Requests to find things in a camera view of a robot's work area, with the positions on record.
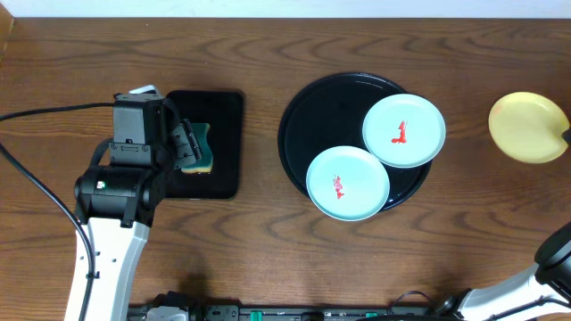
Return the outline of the light green plate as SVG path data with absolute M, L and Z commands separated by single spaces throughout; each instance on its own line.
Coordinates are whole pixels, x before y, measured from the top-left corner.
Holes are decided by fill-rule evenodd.
M 367 112 L 366 148 L 384 164 L 409 169 L 431 161 L 443 148 L 446 125 L 436 106 L 418 95 L 390 95 Z
M 385 206 L 390 193 L 384 165 L 354 146 L 336 146 L 321 152 L 311 162 L 305 183 L 315 206 L 342 221 L 374 216 Z

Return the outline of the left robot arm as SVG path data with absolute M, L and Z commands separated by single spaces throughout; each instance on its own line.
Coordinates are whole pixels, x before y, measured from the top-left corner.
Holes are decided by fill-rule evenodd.
M 188 119 L 153 85 L 116 94 L 113 136 L 74 193 L 79 221 L 67 320 L 124 320 L 137 263 L 170 175 L 203 160 Z

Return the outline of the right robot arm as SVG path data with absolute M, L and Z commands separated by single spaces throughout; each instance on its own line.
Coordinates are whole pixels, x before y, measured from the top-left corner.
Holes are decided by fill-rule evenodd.
M 511 278 L 483 289 L 467 289 L 438 309 L 455 320 L 531 320 L 570 311 L 570 225 L 546 239 L 534 264 Z

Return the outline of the round black tray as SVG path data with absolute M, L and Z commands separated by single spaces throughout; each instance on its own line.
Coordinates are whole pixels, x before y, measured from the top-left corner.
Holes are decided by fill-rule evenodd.
M 397 94 L 407 93 L 391 80 L 367 73 L 335 74 L 305 87 L 286 108 L 277 137 L 280 160 L 293 184 L 310 198 L 306 174 L 321 152 L 336 146 L 369 152 L 361 132 L 365 116 L 378 101 Z M 431 167 L 430 162 L 409 169 L 381 163 L 389 176 L 390 193 L 380 211 L 409 199 Z

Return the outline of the yellow plastic plate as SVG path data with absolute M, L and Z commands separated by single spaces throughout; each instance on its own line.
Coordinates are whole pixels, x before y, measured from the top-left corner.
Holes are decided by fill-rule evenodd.
M 561 136 L 570 128 L 569 118 L 552 100 L 535 93 L 504 95 L 492 106 L 488 127 L 499 149 L 524 163 L 553 161 L 570 148 Z

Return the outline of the green yellow sponge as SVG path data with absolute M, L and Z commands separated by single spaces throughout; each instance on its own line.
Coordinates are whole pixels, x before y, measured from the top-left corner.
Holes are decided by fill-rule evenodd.
M 208 144 L 208 134 L 211 126 L 208 123 L 192 123 L 194 138 L 197 142 L 202 158 L 196 163 L 184 167 L 181 171 L 185 174 L 207 175 L 210 174 L 213 167 L 213 154 Z

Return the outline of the black rectangular sponge tray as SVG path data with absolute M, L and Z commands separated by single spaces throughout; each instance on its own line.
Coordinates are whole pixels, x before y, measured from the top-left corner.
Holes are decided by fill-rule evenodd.
M 244 98 L 235 91 L 176 90 L 167 97 L 177 105 L 180 118 L 208 123 L 208 144 L 213 154 L 210 174 L 175 170 L 167 184 L 170 199 L 232 199 L 240 177 Z

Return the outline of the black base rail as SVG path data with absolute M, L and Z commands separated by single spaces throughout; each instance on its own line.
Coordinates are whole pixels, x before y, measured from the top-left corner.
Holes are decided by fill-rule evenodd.
M 238 300 L 200 301 L 167 292 L 128 309 L 129 321 L 352 321 L 441 320 L 428 307 L 348 308 L 335 306 L 245 306 Z

